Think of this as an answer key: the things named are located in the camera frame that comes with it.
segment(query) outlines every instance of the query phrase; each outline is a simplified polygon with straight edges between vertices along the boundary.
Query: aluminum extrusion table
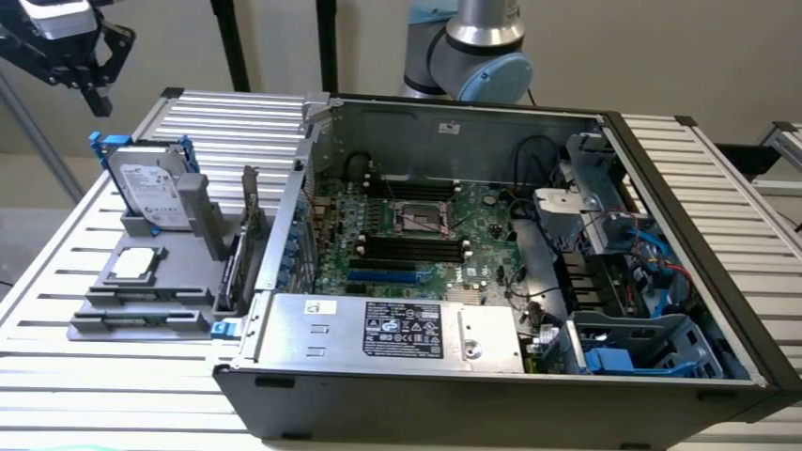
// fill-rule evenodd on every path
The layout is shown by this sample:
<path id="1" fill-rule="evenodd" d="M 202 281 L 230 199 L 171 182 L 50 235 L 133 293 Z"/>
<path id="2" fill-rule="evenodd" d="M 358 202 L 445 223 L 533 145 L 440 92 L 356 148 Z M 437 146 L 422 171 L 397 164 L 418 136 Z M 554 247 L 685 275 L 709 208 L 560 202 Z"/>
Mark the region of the aluminum extrusion table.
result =
<path id="1" fill-rule="evenodd" d="M 212 197 L 225 209 L 241 208 L 242 166 L 258 165 L 262 206 L 270 215 L 302 138 L 304 103 L 302 97 L 186 91 L 179 99 L 159 103 L 135 135 L 191 136 Z M 788 226 L 696 127 L 673 117 L 627 119 L 802 372 L 799 238 L 789 236 Z M 213 361 L 236 355 L 236 343 L 69 341 L 73 312 L 123 233 L 122 211 L 105 174 L 0 303 L 0 449 L 65 444 L 137 450 L 298 449 L 298 443 L 254 438 L 218 391 Z M 304 447 L 354 449 L 348 444 Z M 715 426 L 673 451 L 801 448 L 802 406 L 759 424 Z"/>

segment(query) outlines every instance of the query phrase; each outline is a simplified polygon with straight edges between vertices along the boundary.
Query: motherboard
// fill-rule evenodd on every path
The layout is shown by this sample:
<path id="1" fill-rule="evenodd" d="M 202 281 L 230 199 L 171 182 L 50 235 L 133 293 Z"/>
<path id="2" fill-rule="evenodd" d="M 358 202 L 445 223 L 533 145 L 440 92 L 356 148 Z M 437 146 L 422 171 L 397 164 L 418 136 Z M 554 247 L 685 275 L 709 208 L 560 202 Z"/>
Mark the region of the motherboard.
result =
<path id="1" fill-rule="evenodd" d="M 321 180 L 316 292 L 509 305 L 521 257 L 504 194 L 481 183 Z"/>

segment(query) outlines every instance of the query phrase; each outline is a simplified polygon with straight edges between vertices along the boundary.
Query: warning label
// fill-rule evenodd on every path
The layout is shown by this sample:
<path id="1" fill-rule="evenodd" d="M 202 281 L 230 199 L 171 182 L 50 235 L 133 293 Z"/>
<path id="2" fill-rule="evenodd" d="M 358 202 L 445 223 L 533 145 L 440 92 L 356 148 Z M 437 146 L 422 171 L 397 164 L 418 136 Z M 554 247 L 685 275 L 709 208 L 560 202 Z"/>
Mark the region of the warning label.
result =
<path id="1" fill-rule="evenodd" d="M 372 357 L 442 359 L 441 306 L 368 303 L 362 350 Z"/>

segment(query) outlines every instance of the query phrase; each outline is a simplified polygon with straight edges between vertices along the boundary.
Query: black pole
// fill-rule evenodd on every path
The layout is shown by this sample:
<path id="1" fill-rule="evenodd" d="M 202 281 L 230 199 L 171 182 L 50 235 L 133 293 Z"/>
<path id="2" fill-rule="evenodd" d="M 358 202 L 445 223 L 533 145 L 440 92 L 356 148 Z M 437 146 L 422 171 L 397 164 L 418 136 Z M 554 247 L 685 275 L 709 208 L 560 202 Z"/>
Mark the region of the black pole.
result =
<path id="1" fill-rule="evenodd" d="M 213 12 L 217 16 L 217 26 L 224 38 L 224 49 L 229 61 L 229 72 L 232 83 L 237 92 L 252 92 L 252 81 L 249 80 L 249 68 L 242 51 L 242 40 L 240 39 L 240 28 L 237 27 L 237 11 L 234 0 L 213 0 Z"/>
<path id="2" fill-rule="evenodd" d="M 340 92 L 338 70 L 338 0 L 317 0 L 318 41 L 321 49 L 321 83 L 324 91 Z"/>

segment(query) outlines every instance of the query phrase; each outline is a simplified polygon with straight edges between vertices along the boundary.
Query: hard drive label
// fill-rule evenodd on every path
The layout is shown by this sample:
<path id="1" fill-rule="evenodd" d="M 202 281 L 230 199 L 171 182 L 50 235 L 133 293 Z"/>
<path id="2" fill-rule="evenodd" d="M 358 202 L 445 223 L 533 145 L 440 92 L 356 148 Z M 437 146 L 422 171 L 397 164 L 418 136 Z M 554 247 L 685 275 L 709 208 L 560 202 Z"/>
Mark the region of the hard drive label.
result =
<path id="1" fill-rule="evenodd" d="M 122 164 L 121 171 L 142 215 L 163 228 L 190 226 L 171 173 L 159 166 Z"/>
<path id="2" fill-rule="evenodd" d="M 442 359 L 441 306 L 366 303 L 362 350 L 372 357 Z"/>

